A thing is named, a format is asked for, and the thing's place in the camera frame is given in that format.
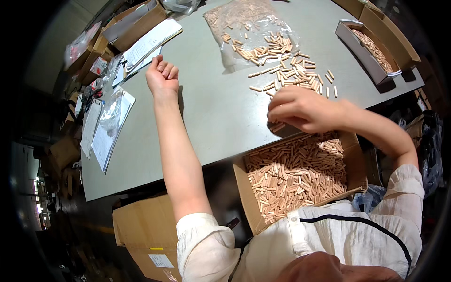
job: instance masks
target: white paper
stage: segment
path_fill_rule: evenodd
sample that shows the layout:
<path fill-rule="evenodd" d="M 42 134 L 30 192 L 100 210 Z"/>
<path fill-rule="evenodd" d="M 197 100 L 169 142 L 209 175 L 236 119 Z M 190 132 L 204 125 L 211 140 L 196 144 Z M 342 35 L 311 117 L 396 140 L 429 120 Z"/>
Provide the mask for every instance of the white paper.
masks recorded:
<path fill-rule="evenodd" d="M 149 257 L 156 267 L 174 268 L 165 254 L 149 254 Z"/>
<path fill-rule="evenodd" d="M 141 68 L 145 67 L 147 64 L 152 62 L 152 58 L 155 56 L 158 56 L 161 53 L 162 47 L 158 47 L 154 52 L 152 52 L 149 56 L 147 56 L 134 70 L 132 73 L 129 73 L 125 76 L 125 78 L 133 75 L 136 71 L 140 70 Z M 113 87 L 116 87 L 116 85 L 119 85 L 122 81 L 124 81 L 124 68 L 122 66 L 119 66 L 116 78 L 113 81 Z"/>
<path fill-rule="evenodd" d="M 134 103 L 135 98 L 128 92 L 125 92 L 121 98 L 119 125 L 115 135 L 110 136 L 110 134 L 108 134 L 108 132 L 101 126 L 98 126 L 96 129 L 91 147 L 96 155 L 97 161 L 99 162 L 100 168 L 104 173 L 106 173 L 106 169 L 108 167 L 111 154 L 113 153 L 114 145 L 116 144 L 116 140 L 119 136 L 120 130 L 122 129 L 122 125 L 124 124 L 125 119 L 127 118 L 127 115 L 129 114 Z"/>
<path fill-rule="evenodd" d="M 96 125 L 99 120 L 101 110 L 102 105 L 97 104 L 97 102 L 94 101 L 89 108 L 85 121 L 83 122 L 82 141 L 80 146 L 88 159 L 91 151 L 92 139 L 94 138 L 94 132 L 96 130 Z"/>
<path fill-rule="evenodd" d="M 144 34 L 133 46 L 124 52 L 124 58 L 133 67 L 152 49 L 162 45 L 168 38 L 173 37 L 182 29 L 173 18 L 167 18 Z"/>
<path fill-rule="evenodd" d="M 77 104 L 75 104 L 75 116 L 77 117 L 82 109 L 82 99 L 80 98 L 80 95 L 77 97 Z"/>

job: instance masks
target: stack of papers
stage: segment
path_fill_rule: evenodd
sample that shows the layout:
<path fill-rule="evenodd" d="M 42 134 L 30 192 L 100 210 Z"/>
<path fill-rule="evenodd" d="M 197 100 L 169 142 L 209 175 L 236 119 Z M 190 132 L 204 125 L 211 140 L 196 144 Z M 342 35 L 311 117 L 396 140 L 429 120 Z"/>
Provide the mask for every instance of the stack of papers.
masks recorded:
<path fill-rule="evenodd" d="M 135 98 L 128 92 L 124 92 L 121 98 L 119 126 L 115 134 L 111 133 L 112 130 L 105 130 L 101 125 L 97 126 L 91 147 L 103 173 L 106 173 L 114 145 L 134 103 Z"/>
<path fill-rule="evenodd" d="M 144 34 L 130 49 L 124 52 L 124 58 L 127 60 L 125 67 L 127 73 L 137 67 L 144 66 L 141 65 L 143 59 L 149 57 L 158 47 L 182 31 L 182 26 L 173 18 L 167 18 Z"/>
<path fill-rule="evenodd" d="M 143 35 L 133 46 L 124 52 L 125 69 L 119 67 L 113 81 L 113 87 L 152 62 L 152 58 L 161 53 L 161 46 L 183 31 L 173 18 L 167 18 L 148 33 Z"/>
<path fill-rule="evenodd" d="M 90 157 L 92 139 L 94 138 L 94 132 L 96 131 L 96 125 L 99 121 L 101 110 L 102 102 L 94 99 L 89 107 L 87 117 L 83 122 L 82 141 L 80 146 L 88 159 Z"/>

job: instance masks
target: gray box of dowels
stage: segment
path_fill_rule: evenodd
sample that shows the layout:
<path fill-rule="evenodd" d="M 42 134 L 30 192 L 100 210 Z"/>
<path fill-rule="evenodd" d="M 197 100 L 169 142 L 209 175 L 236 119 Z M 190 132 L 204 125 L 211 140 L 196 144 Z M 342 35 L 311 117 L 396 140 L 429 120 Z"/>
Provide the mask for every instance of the gray box of dowels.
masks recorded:
<path fill-rule="evenodd" d="M 341 19 L 335 34 L 360 60 L 375 85 L 393 80 L 402 73 L 388 49 L 363 23 Z"/>

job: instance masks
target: black piping trim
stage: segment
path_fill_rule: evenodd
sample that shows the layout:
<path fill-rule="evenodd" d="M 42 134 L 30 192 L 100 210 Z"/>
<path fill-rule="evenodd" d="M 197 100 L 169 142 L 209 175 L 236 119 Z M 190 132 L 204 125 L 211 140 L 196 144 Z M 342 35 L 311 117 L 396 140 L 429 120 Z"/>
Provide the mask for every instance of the black piping trim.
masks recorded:
<path fill-rule="evenodd" d="M 388 235 L 391 238 L 393 238 L 396 241 L 396 243 L 399 244 L 401 249 L 404 251 L 405 259 L 407 260 L 407 262 L 409 264 L 409 268 L 407 268 L 407 274 L 405 276 L 405 278 L 407 279 L 407 276 L 409 275 L 410 265 L 412 264 L 412 258 L 410 257 L 409 250 L 407 249 L 405 244 L 401 241 L 401 239 L 399 239 L 398 236 L 391 233 L 390 231 L 388 231 L 384 227 L 380 226 L 379 224 L 372 222 L 369 219 L 362 218 L 362 217 L 343 217 L 343 216 L 334 215 L 334 214 L 326 214 L 326 215 L 316 217 L 316 218 L 300 218 L 299 220 L 301 222 L 314 223 L 314 222 L 318 222 L 318 221 L 321 221 L 324 219 L 335 219 L 335 220 L 340 220 L 340 221 L 353 221 L 353 222 L 365 223 L 365 224 L 368 224 L 369 226 L 376 228 L 377 230 L 381 231 L 385 235 Z"/>

